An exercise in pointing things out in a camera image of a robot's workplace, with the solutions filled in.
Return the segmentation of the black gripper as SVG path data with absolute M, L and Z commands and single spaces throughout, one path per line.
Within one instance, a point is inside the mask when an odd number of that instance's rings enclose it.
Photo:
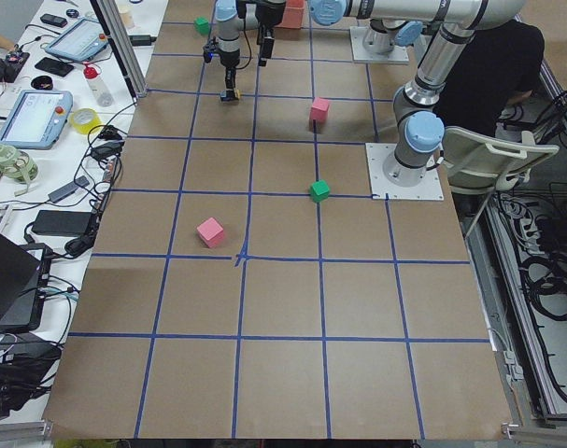
M 272 58 L 275 45 L 272 28 L 282 22 L 286 4 L 286 0 L 259 0 L 257 2 L 257 20 L 260 24 L 257 36 L 259 66 L 266 66 Z
M 240 63 L 239 39 L 226 40 L 212 37 L 203 46 L 204 62 L 211 63 L 216 55 L 219 56 L 221 65 L 226 68 L 225 89 L 236 89 L 236 67 Z

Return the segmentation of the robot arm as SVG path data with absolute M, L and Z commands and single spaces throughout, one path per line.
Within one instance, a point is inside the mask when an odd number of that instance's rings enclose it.
M 310 1 L 311 18 L 330 26 L 344 17 L 387 21 L 439 22 L 412 81 L 395 95 L 393 110 L 399 141 L 384 162 L 391 182 L 414 186 L 440 146 L 445 128 L 432 112 L 447 75 L 475 32 L 513 19 L 523 1 Z
M 219 57 L 224 67 L 224 90 L 220 100 L 224 103 L 240 99 L 240 90 L 236 87 L 236 75 L 241 65 L 240 36 L 246 36 L 247 30 L 258 28 L 254 1 L 218 1 L 215 19 L 217 32 L 203 46 L 204 63 L 211 63 Z

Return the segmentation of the pink cube near arm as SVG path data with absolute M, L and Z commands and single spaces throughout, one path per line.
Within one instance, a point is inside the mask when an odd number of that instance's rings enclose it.
M 217 247 L 225 239 L 225 230 L 214 217 L 209 217 L 198 225 L 196 231 L 201 240 L 209 248 Z

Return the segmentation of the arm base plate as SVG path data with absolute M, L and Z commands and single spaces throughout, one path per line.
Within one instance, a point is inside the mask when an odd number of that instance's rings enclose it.
M 349 35 L 354 63 L 409 64 L 407 49 L 394 45 L 387 33 L 366 26 L 352 26 Z
M 390 201 L 443 201 L 434 156 L 423 167 L 406 168 L 396 161 L 395 147 L 381 143 L 365 145 L 371 197 Z

